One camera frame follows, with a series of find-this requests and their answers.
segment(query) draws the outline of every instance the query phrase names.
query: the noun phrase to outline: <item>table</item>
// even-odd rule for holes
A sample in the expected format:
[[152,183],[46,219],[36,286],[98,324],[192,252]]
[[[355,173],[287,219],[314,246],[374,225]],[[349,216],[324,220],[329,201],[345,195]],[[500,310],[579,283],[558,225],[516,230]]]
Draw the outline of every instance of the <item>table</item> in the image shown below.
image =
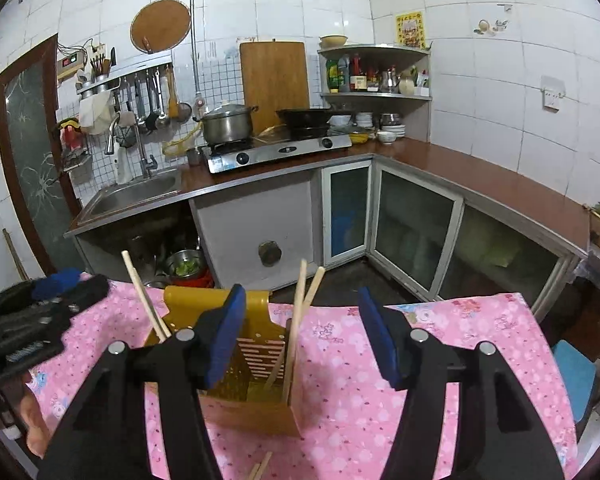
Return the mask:
[[[160,290],[149,290],[160,314]],[[554,443],[565,477],[576,473],[576,436],[560,372],[542,332],[519,294],[401,305],[413,326],[446,344],[473,348],[494,342],[535,405]],[[292,307],[270,304],[271,319],[284,325]],[[113,283],[109,297],[74,318],[64,336],[66,351],[32,370],[32,390],[43,416],[55,428],[80,384],[108,343],[141,346],[150,331],[133,287]],[[225,480],[243,479],[267,451],[264,478],[353,480],[379,478],[395,435],[405,392],[394,392],[378,372],[356,307],[312,308],[302,322],[304,347],[302,439],[266,437],[208,426]],[[168,478],[155,394],[145,397],[152,471]],[[450,473],[458,421],[458,386],[446,392],[445,423],[435,478]]]

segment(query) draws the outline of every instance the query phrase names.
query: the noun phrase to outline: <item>yellow poster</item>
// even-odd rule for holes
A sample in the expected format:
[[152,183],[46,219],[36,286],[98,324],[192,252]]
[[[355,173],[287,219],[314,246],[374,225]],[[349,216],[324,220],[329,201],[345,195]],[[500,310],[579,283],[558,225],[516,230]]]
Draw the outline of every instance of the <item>yellow poster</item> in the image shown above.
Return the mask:
[[421,12],[408,12],[395,17],[398,44],[424,48],[424,22]]

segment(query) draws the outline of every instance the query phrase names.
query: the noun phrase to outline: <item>sink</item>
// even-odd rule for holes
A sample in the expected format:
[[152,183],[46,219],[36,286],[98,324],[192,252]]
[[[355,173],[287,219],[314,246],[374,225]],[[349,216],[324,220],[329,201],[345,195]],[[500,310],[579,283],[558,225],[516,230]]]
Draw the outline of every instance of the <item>sink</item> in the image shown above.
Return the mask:
[[83,210],[78,224],[163,198],[179,190],[180,171],[177,168],[155,173],[151,178],[106,187]]

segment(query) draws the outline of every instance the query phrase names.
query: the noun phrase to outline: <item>brown countertop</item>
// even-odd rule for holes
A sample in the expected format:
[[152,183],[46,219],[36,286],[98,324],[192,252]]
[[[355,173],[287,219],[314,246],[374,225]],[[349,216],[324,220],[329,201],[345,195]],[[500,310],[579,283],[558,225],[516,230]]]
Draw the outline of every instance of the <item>brown countertop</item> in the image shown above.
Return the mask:
[[183,166],[182,190],[178,196],[195,194],[215,186],[231,185],[237,180],[250,179],[274,171],[301,169],[301,166],[319,165],[341,158],[364,155],[382,155],[449,180],[542,224],[584,253],[588,249],[589,215],[580,204],[525,176],[480,158],[413,139],[399,139],[391,146],[369,141],[346,150],[296,156],[218,174],[209,173],[204,164],[193,168]]

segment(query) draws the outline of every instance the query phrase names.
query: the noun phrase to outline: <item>dark floor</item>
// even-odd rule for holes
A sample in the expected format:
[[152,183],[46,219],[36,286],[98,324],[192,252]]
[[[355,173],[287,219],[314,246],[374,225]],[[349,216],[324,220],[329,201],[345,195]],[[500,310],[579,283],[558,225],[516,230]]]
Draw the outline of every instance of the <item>dark floor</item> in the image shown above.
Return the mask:
[[[328,270],[314,306],[354,306],[358,304],[358,289],[368,286],[371,296],[380,304],[420,303],[420,300],[394,280],[388,280],[362,258],[333,270]],[[296,284],[272,293],[271,303],[293,303]]]

